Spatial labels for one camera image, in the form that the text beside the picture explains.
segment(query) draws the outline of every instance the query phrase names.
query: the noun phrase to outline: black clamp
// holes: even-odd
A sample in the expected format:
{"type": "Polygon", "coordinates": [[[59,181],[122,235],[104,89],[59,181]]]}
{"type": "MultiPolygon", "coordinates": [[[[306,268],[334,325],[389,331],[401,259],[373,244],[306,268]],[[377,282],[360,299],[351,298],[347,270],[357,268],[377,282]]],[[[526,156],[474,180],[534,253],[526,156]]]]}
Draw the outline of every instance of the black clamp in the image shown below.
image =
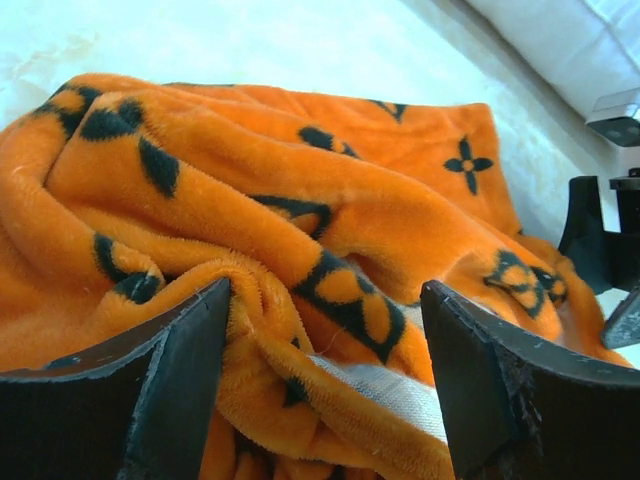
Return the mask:
{"type": "Polygon", "coordinates": [[[0,374],[0,477],[196,480],[230,284],[43,370],[0,374]]]}

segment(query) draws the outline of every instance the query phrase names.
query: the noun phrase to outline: blanket fold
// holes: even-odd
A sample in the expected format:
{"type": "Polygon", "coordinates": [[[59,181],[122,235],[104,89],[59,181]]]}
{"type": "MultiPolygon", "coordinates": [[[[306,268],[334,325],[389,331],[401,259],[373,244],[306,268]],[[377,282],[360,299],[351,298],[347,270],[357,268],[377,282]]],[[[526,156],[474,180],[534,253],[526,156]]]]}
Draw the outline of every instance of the blanket fold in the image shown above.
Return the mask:
{"type": "Polygon", "coordinates": [[[207,480],[453,478],[418,305],[431,279],[627,365],[569,260],[522,233],[486,105],[87,74],[0,134],[2,370],[220,277],[207,480]]]}

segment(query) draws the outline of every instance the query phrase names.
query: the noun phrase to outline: white surface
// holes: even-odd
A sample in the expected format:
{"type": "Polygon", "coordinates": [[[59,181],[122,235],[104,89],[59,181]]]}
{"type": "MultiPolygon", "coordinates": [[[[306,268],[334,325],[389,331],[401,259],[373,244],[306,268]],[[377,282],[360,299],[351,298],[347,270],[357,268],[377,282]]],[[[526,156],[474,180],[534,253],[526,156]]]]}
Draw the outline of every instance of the white surface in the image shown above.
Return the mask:
{"type": "MultiPolygon", "coordinates": [[[[5,0],[0,128],[87,71],[402,103],[486,102],[525,230],[557,244],[569,179],[617,175],[614,151],[480,20],[462,0],[5,0]]],[[[605,219],[616,228],[601,183],[605,219]]]]}
{"type": "Polygon", "coordinates": [[[467,0],[580,114],[640,87],[637,0],[467,0]]]}

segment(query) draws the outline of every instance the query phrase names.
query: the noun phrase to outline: orange fleece blanket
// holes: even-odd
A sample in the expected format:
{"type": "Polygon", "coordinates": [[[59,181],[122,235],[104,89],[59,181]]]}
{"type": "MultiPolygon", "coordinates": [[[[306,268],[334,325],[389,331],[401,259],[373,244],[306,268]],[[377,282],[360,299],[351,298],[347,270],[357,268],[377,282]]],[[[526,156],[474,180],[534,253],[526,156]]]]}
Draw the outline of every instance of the orange fleece blanket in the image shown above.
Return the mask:
{"type": "Polygon", "coordinates": [[[451,479],[431,279],[626,365],[571,263],[522,233],[482,104],[87,74],[0,134],[0,224],[2,370],[231,279],[207,480],[451,479]]]}

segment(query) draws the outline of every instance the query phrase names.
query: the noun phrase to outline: black star pattern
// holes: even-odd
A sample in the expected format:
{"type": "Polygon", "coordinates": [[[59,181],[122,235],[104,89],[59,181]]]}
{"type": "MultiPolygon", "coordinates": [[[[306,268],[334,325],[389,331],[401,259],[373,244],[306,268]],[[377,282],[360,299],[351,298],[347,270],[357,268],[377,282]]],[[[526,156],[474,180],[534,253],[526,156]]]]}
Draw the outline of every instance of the black star pattern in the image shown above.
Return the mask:
{"type": "Polygon", "coordinates": [[[173,198],[178,184],[178,159],[140,137],[138,152],[149,181],[166,198],[173,198]]]}
{"type": "Polygon", "coordinates": [[[331,208],[323,203],[295,200],[293,198],[277,197],[274,195],[252,195],[251,198],[262,205],[286,211],[291,219],[302,215],[315,215],[318,218],[318,223],[313,231],[309,233],[309,236],[314,240],[318,240],[331,223],[331,208]]]}
{"type": "Polygon", "coordinates": [[[469,144],[467,137],[460,140],[458,149],[460,150],[460,158],[447,160],[444,167],[450,172],[464,173],[469,191],[473,195],[477,195],[478,180],[476,175],[478,172],[491,168],[493,166],[493,161],[485,157],[474,158],[471,152],[471,144],[469,144]]]}
{"type": "Polygon", "coordinates": [[[67,139],[71,138],[73,133],[80,125],[80,122],[84,118],[85,114],[89,110],[89,107],[93,101],[102,94],[99,90],[91,87],[74,86],[68,83],[62,85],[58,90],[54,92],[51,97],[39,108],[33,111],[34,116],[52,113],[56,115],[58,121],[62,125],[67,139]],[[59,107],[55,104],[53,99],[56,95],[64,92],[72,91],[82,97],[82,106],[78,110],[70,110],[68,108],[59,107]]]}
{"type": "Polygon", "coordinates": [[[562,303],[567,299],[567,284],[559,273],[551,274],[540,267],[529,267],[538,277],[542,287],[547,292],[549,299],[554,303],[562,303]]]}
{"type": "Polygon", "coordinates": [[[404,112],[407,109],[407,106],[405,104],[386,103],[386,102],[381,102],[380,100],[371,100],[371,102],[375,103],[380,108],[382,108],[385,112],[391,115],[396,122],[402,123],[402,115],[404,115],[404,112]]]}
{"type": "Polygon", "coordinates": [[[338,140],[331,133],[320,130],[317,127],[304,127],[300,129],[298,135],[308,145],[322,148],[330,152],[341,153],[353,158],[360,158],[347,143],[338,140]]]}
{"type": "Polygon", "coordinates": [[[158,291],[160,279],[147,272],[127,273],[113,260],[113,240],[95,234],[93,250],[100,270],[115,283],[113,290],[138,305],[148,302],[158,291]]]}
{"type": "Polygon", "coordinates": [[[512,295],[534,320],[544,307],[546,295],[540,280],[512,252],[506,250],[498,252],[498,265],[491,274],[484,277],[484,282],[512,295]]]}
{"type": "MultiPolygon", "coordinates": [[[[383,342],[374,340],[367,331],[367,318],[364,312],[364,300],[367,295],[379,295],[373,285],[368,280],[356,275],[357,283],[362,291],[360,298],[350,302],[334,302],[331,299],[326,299],[320,296],[316,290],[316,287],[327,276],[333,272],[337,272],[342,269],[350,270],[349,265],[342,259],[334,256],[327,250],[323,250],[320,260],[313,267],[307,278],[296,285],[292,292],[307,302],[313,307],[318,309],[327,318],[340,327],[344,328],[346,332],[351,334],[353,338],[358,340],[364,346],[369,348],[376,354],[380,362],[387,363],[391,351],[398,344],[400,338],[404,334],[406,329],[406,319],[400,309],[393,304],[388,298],[382,297],[387,307],[388,317],[386,321],[389,322],[389,333],[387,338],[383,342]]],[[[376,321],[383,321],[382,318],[375,319],[376,321]]]]}

